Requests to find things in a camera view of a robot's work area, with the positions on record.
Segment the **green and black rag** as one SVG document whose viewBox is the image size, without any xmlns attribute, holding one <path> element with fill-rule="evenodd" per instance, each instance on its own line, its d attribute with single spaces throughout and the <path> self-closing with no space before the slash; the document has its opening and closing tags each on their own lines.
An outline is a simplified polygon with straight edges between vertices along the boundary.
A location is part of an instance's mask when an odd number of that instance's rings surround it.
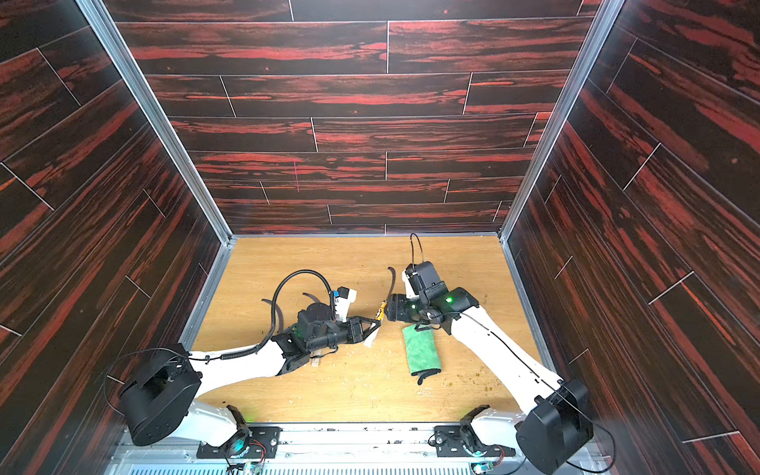
<svg viewBox="0 0 760 475">
<path fill-rule="evenodd" d="M 403 338 L 409 372 L 419 386 L 431 376 L 443 371 L 435 345 L 435 331 L 430 326 L 407 326 Z"/>
</svg>

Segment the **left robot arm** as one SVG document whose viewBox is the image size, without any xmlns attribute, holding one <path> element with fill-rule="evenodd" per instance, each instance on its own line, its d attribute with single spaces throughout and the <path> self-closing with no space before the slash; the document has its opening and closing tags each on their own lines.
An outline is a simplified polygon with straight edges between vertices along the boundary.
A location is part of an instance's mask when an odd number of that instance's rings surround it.
<svg viewBox="0 0 760 475">
<path fill-rule="evenodd" d="M 235 445 L 245 419 L 232 406 L 199 403 L 201 395 L 239 382 L 289 374 L 315 359 L 317 350 L 335 352 L 342 344 L 360 344 L 376 332 L 376 319 L 339 321 L 330 306 L 313 303 L 297 323 L 272 336 L 261 348 L 189 352 L 182 344 L 156 350 L 126 381 L 118 411 L 132 442 L 153 445 L 167 437 L 202 441 L 212 447 Z"/>
</svg>

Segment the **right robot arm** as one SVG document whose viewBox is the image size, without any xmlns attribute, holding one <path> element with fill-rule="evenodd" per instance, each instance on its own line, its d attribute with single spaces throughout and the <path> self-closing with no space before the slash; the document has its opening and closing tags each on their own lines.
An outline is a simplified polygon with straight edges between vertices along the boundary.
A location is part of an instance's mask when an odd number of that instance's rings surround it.
<svg viewBox="0 0 760 475">
<path fill-rule="evenodd" d="M 391 322 L 413 331 L 445 331 L 469 348 L 506 387 L 521 415 L 513 417 L 488 405 L 470 411 L 453 435 L 437 431 L 437 447 L 457 449 L 479 459 L 480 473 L 493 468 L 493 456 L 522 456 L 542 474 L 569 463 L 594 436 L 585 412 L 590 393 L 578 379 L 563 381 L 518 346 L 462 287 L 448 289 L 429 261 L 411 263 L 402 280 L 405 291 L 393 294 L 385 309 Z"/>
</svg>

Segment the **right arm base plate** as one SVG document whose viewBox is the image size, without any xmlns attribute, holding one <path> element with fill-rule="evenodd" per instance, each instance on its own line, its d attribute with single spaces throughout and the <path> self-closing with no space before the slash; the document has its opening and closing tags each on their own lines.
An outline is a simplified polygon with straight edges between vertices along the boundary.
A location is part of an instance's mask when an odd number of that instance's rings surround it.
<svg viewBox="0 0 760 475">
<path fill-rule="evenodd" d="M 442 425 L 433 428 L 427 443 L 438 457 L 513 457 L 516 451 L 504 445 L 487 445 L 472 429 L 462 425 Z"/>
</svg>

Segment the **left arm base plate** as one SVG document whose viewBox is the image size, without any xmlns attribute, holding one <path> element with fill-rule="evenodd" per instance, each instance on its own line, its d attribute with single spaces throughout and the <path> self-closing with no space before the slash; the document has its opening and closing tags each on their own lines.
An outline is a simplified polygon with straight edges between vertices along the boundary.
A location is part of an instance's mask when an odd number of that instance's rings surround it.
<svg viewBox="0 0 760 475">
<path fill-rule="evenodd" d="M 201 443 L 198 459 L 255 459 L 268 460 L 276 456 L 281 436 L 281 427 L 249 426 L 247 431 L 239 431 L 227 443 L 213 447 Z"/>
</svg>

